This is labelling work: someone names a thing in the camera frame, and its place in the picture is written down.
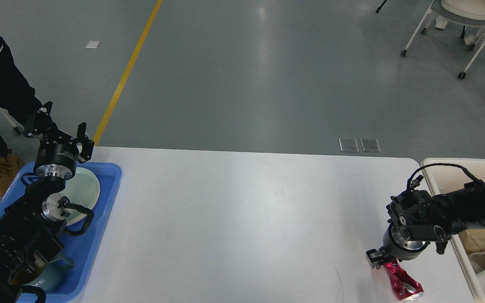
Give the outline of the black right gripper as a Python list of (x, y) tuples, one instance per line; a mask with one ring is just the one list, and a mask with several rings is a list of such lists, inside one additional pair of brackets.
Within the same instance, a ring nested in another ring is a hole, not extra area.
[(399, 260), (413, 260), (429, 246), (430, 242), (406, 240), (399, 229), (388, 226), (380, 249), (367, 250), (366, 260), (371, 268), (379, 270), (387, 263), (398, 263)]

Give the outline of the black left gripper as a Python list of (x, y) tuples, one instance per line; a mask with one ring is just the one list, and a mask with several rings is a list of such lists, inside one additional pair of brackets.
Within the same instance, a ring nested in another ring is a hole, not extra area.
[(94, 141), (87, 135), (87, 123), (77, 127), (72, 143), (66, 143), (66, 133), (52, 120), (53, 102), (46, 102), (40, 109), (26, 116), (24, 137), (39, 141), (38, 154), (33, 172), (40, 177), (59, 177), (70, 180), (75, 176), (76, 163), (85, 163), (92, 158)]

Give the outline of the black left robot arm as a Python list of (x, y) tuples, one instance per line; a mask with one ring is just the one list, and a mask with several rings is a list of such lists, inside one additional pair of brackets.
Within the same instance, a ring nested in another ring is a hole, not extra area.
[(39, 139), (33, 174), (38, 180), (5, 208), (0, 217), (0, 303), (15, 303), (23, 293), (46, 301), (46, 292), (37, 286), (14, 285), (20, 271), (40, 270), (63, 249), (62, 234), (84, 234), (90, 226), (92, 210), (71, 203), (67, 197), (50, 202), (49, 197), (64, 190), (75, 176), (77, 163), (92, 157), (94, 142), (86, 134), (86, 123), (70, 136), (51, 119), (52, 102), (27, 116), (24, 136)]

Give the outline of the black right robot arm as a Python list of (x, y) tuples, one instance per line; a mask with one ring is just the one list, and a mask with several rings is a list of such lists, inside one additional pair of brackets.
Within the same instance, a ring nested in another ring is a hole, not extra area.
[(462, 189), (431, 196), (417, 189), (423, 176), (414, 171), (405, 190), (390, 197), (383, 245), (366, 251), (372, 268), (379, 269), (394, 260), (415, 259), (431, 243), (442, 255), (453, 235), (466, 229), (485, 229), (485, 182), (466, 167), (456, 167), (470, 178)]

